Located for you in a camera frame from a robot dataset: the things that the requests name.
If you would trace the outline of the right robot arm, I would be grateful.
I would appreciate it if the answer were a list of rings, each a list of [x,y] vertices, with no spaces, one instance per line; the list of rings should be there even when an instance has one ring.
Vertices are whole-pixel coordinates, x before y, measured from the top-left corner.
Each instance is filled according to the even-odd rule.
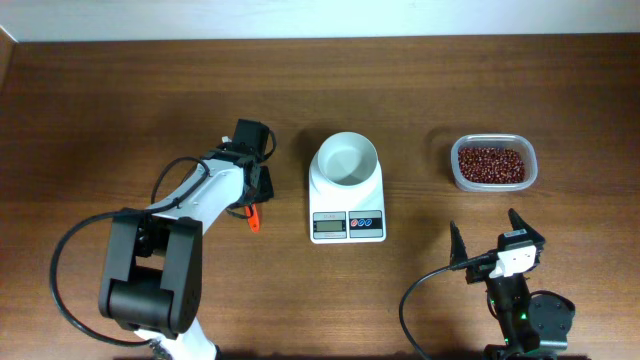
[[[463,270],[469,284],[484,283],[486,302],[502,332],[502,345],[488,345],[484,359],[556,359],[568,348],[576,307],[546,290],[530,291],[525,274],[540,264],[545,238],[513,209],[512,230],[497,238],[497,247],[470,258],[461,233],[450,223],[450,266]]]

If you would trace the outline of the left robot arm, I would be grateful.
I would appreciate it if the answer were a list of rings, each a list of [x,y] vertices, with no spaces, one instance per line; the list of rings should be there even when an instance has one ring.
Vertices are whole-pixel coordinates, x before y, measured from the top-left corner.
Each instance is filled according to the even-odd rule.
[[[113,219],[98,308],[168,359],[215,359],[196,314],[203,273],[203,236],[224,212],[273,196],[265,161],[273,131],[239,120],[233,136],[201,158],[170,195],[139,214]]]

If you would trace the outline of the orange measuring scoop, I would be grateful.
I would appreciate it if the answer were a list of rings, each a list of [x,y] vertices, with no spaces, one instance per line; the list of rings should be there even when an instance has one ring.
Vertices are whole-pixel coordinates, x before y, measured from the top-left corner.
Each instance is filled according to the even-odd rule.
[[[244,207],[247,222],[252,232],[259,233],[261,230],[260,215],[256,204]]]

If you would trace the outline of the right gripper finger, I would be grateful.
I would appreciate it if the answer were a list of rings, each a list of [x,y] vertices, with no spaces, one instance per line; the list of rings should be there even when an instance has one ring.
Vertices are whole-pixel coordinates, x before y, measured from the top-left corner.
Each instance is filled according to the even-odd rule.
[[[529,224],[521,218],[514,208],[508,210],[508,217],[513,231],[523,230],[527,233],[530,232]]]
[[[454,221],[450,222],[450,237],[451,237],[451,247],[450,247],[449,265],[451,267],[455,267],[467,261],[468,255],[466,252],[466,246],[465,246],[464,240],[462,239],[460,230]]]

